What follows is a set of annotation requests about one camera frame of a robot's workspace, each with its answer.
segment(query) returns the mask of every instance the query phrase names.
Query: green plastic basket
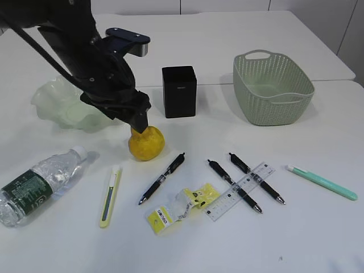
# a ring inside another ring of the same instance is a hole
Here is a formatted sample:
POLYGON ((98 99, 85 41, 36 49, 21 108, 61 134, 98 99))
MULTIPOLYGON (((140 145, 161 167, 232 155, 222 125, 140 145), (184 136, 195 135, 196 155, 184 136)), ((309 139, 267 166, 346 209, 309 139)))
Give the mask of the green plastic basket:
POLYGON ((294 123, 315 92, 309 78, 289 57, 260 49, 235 57, 234 89, 244 115, 258 126, 294 123), (252 53, 268 57, 247 59, 252 53))

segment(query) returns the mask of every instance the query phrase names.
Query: bottle cap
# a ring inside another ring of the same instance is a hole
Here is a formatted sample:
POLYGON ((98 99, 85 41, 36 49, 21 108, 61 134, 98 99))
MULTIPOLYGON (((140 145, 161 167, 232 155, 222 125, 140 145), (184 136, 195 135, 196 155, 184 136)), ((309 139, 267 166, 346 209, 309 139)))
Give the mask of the bottle cap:
POLYGON ((81 158, 81 161, 84 161, 87 158, 87 150, 82 146, 74 146, 71 150, 78 153, 78 155, 81 158))

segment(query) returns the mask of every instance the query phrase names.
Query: ruler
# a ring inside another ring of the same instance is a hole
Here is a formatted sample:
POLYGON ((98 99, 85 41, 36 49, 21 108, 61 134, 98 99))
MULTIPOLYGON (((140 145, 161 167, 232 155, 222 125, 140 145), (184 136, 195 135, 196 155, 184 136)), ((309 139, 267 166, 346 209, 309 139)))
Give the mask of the ruler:
POLYGON ((261 184, 275 170, 266 163, 261 163, 251 172, 247 173, 235 185, 214 200, 204 209, 205 213, 213 220, 219 219, 225 212, 231 209, 237 202, 242 200, 237 189, 242 188, 247 194, 261 184))

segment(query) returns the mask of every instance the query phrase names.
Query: yellow box cutter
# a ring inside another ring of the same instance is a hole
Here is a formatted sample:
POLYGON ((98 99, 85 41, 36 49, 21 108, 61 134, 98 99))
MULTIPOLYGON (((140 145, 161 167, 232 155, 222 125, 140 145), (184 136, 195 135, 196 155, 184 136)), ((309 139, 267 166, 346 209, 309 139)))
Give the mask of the yellow box cutter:
POLYGON ((105 228, 109 226, 111 214, 113 212, 116 194, 118 191, 119 181, 121 177, 121 170, 119 166, 113 166, 111 170, 109 189, 104 201, 104 209, 102 210, 100 227, 105 228))

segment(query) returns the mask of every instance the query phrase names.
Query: pen tip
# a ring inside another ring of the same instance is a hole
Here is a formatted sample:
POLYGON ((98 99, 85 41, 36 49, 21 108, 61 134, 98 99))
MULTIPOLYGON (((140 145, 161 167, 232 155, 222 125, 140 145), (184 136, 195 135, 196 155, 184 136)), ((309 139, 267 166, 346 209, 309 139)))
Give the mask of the pen tip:
POLYGON ((258 205, 255 205, 255 206, 253 207, 253 209, 254 209, 256 212, 258 212, 258 213, 263 213, 262 209, 261 209, 261 208, 260 208, 260 206, 258 206, 258 205))
POLYGON ((283 204, 283 205, 285 205, 285 204, 286 204, 285 200, 284 200, 281 196, 278 196, 278 197, 277 197, 277 201, 278 201, 278 202, 280 202, 280 203, 281 203, 281 204, 283 204))
POLYGON ((145 197, 143 197, 143 198, 139 201, 138 205, 142 205, 142 204, 143 204, 146 200, 147 200, 147 199, 146 199, 145 197))

